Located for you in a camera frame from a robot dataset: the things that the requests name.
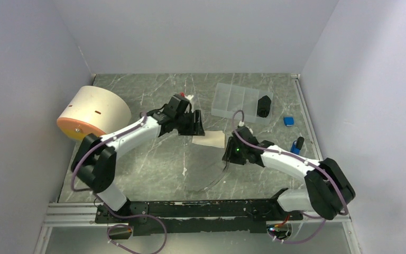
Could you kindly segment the grey underwear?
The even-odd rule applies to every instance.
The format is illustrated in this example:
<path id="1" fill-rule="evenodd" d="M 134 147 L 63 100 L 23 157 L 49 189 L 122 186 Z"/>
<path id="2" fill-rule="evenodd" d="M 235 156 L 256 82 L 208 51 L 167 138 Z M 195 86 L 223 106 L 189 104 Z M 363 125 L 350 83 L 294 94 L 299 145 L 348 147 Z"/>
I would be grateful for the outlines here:
<path id="1" fill-rule="evenodd" d="M 185 152 L 184 189 L 206 192 L 225 176 L 228 164 L 222 160 L 226 135 L 223 131 L 206 131 L 193 136 Z"/>

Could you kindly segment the black striped underwear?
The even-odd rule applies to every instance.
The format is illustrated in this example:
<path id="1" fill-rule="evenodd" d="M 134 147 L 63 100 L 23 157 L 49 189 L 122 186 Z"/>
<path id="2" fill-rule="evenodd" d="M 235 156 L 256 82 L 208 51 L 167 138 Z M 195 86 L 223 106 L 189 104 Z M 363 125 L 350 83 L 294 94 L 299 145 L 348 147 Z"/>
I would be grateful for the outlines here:
<path id="1" fill-rule="evenodd" d="M 262 118 L 268 117 L 268 115 L 271 111 L 271 103 L 272 103 L 272 100 L 267 95 L 262 96 L 257 101 L 256 115 L 258 117 L 262 117 Z"/>

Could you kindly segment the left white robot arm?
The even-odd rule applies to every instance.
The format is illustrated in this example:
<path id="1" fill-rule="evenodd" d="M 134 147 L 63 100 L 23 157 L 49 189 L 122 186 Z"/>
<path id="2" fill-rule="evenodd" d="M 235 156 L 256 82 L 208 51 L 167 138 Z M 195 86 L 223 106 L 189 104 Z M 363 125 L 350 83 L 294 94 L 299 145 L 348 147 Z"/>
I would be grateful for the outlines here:
<path id="1" fill-rule="evenodd" d="M 178 135 L 203 136 L 201 110 L 194 107 L 195 96 L 175 94 L 161 108 L 141 114 L 135 123 L 110 134 L 85 136 L 71 165 L 71 189 L 76 179 L 109 208 L 116 222 L 124 222 L 132 215 L 131 201 L 115 183 L 117 160 L 134 148 L 172 131 Z"/>

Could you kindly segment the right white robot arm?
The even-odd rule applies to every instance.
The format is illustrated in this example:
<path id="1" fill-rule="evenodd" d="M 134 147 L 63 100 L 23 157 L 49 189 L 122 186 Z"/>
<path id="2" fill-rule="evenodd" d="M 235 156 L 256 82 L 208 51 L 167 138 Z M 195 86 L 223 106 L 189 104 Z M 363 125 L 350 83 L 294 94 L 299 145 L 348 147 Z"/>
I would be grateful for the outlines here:
<path id="1" fill-rule="evenodd" d="M 269 211 L 277 220 L 289 212 L 315 212 L 323 219 L 333 220 L 337 215 L 349 214 L 347 205 L 356 196 L 335 160 L 308 159 L 271 141 L 259 142 L 246 126 L 239 126 L 228 138 L 223 161 L 276 169 L 304 182 L 303 189 L 282 190 L 272 198 Z"/>

